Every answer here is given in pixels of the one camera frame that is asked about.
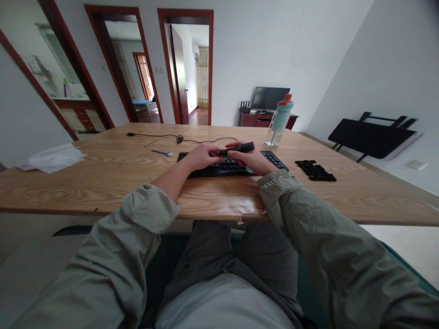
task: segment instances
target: blue toothbrush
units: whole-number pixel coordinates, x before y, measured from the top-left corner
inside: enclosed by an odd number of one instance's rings
[[[164,154],[166,156],[173,156],[174,155],[174,153],[172,153],[172,152],[161,152],[161,151],[156,151],[156,150],[151,150],[151,152],[157,152],[160,154]]]

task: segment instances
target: sleeve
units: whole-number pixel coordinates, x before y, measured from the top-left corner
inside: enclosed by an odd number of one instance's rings
[[[180,207],[143,185],[99,220],[67,267],[12,328],[137,328],[145,269]]]
[[[439,328],[439,299],[366,230],[285,170],[258,185],[271,221],[302,255],[332,327]]]

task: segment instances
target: wooden cabinet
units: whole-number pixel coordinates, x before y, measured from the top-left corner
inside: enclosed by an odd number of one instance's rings
[[[105,127],[91,101],[53,99],[70,127],[76,131],[101,132]]]
[[[238,126],[240,127],[270,127],[273,114],[239,113]],[[287,129],[292,130],[299,116],[291,114],[287,123]]]

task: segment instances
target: electrical socket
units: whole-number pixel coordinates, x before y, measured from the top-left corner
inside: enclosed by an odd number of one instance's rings
[[[413,169],[422,170],[422,169],[424,169],[425,167],[427,167],[428,164],[425,164],[425,163],[422,163],[422,162],[419,162],[419,161],[414,160],[414,161],[412,161],[408,166],[409,166],[410,168],[413,168]]]

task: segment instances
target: television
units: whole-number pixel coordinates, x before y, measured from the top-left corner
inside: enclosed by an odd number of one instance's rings
[[[289,88],[256,87],[252,109],[275,111],[278,102],[282,101]]]

